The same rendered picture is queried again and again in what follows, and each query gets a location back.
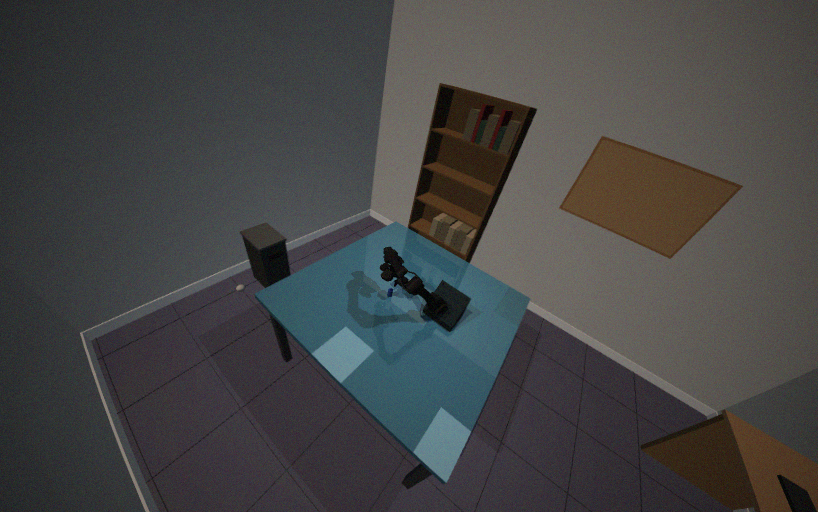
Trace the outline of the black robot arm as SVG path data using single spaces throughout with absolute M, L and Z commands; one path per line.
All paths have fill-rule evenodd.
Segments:
M 435 314 L 438 312 L 443 314 L 448 304 L 439 295 L 436 295 L 434 292 L 430 293 L 424 288 L 425 285 L 422 283 L 423 281 L 417 276 L 417 274 L 408 271 L 402 265 L 404 261 L 400 256 L 398 256 L 397 251 L 391 247 L 385 247 L 383 253 L 384 262 L 389 263 L 395 269 L 396 274 L 400 277 L 401 285 L 404 287 L 404 289 L 409 294 L 420 295 L 422 298 L 424 298 L 428 304 L 428 308 Z M 412 273 L 415 276 L 404 286 L 402 277 L 407 272 Z M 384 270 L 381 274 L 382 279 L 385 281 L 392 281 L 394 276 L 394 271 L 392 269 L 390 270 L 389 267 L 386 267 L 386 270 Z

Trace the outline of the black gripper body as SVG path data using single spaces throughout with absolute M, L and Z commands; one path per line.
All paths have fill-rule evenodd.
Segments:
M 395 269 L 394 269 L 394 268 L 393 268 L 393 267 L 392 267 L 390 264 L 388 264 L 388 263 L 384 263 L 384 264 L 382 264 L 382 265 L 380 266 L 380 270 L 381 270 L 381 271 L 384 271 L 384 270 L 386 270 L 386 267 L 389 267 L 389 269 L 390 269 L 390 270 L 392 269 L 392 270 L 394 271 L 394 273 L 395 273 L 395 276 L 394 276 L 394 277 L 395 277 L 395 278 L 397 278 L 397 279 L 396 279 L 397 284 L 398 284 L 398 285 L 400 285 L 400 286 L 402 286 L 402 285 L 401 285 L 401 281 L 400 281 L 400 277 L 399 277 L 399 276 L 396 274 Z M 403 277 L 402 277 L 402 279 L 403 279 L 403 283 L 404 283 L 404 285 L 405 285 L 406 283 L 408 283 L 408 279 L 407 279 L 405 276 L 403 276 Z

